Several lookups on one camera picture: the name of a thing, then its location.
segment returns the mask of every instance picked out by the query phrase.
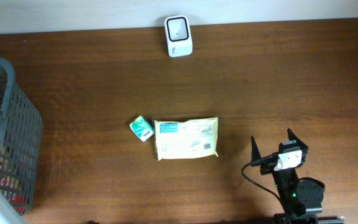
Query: wood grain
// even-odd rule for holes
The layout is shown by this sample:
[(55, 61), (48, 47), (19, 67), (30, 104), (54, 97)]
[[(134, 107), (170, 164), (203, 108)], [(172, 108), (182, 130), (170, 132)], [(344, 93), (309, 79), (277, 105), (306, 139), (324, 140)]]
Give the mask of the wood grain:
[[(310, 147), (300, 177), (326, 184), (323, 216), (358, 223), (358, 19), (192, 27), (169, 58), (164, 31), (0, 35), (0, 56), (45, 123), (29, 223), (214, 223), (282, 212), (245, 181), (292, 128)], [(219, 157), (157, 162), (128, 127), (219, 117)], [(271, 176), (247, 173), (274, 189)]]

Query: white package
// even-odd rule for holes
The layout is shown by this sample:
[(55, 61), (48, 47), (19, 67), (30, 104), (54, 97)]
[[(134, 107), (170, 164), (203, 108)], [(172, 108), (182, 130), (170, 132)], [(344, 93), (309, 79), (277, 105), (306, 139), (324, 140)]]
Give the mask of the white package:
[(218, 118), (192, 119), (186, 122), (154, 120), (154, 128), (158, 160), (218, 156)]

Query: white wall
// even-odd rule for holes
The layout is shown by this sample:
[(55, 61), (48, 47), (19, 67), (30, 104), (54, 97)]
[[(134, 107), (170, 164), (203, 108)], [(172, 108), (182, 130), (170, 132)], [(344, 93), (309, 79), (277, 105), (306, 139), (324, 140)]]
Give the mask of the white wall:
[(358, 0), (0, 0), (0, 34), (358, 17)]

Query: brown wooden surface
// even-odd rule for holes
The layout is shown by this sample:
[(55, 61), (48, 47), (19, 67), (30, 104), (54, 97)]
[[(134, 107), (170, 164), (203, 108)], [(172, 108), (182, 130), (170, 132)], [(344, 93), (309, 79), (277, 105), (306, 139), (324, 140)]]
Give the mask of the brown wooden surface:
[[(358, 19), (0, 35), (0, 56), (44, 119), (29, 223), (210, 223), (281, 213), (244, 180), (250, 136), (271, 154), (292, 128), (300, 177), (326, 184), (323, 215), (358, 223)], [(219, 157), (157, 162), (128, 122), (219, 117)], [(271, 175), (247, 173), (274, 189)]]

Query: plastic crate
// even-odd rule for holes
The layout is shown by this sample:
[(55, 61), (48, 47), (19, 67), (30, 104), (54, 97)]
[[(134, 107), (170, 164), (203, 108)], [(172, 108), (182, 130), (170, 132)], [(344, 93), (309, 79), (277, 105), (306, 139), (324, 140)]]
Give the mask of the plastic crate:
[(0, 193), (19, 214), (32, 208), (43, 126), (12, 65), (0, 58)]

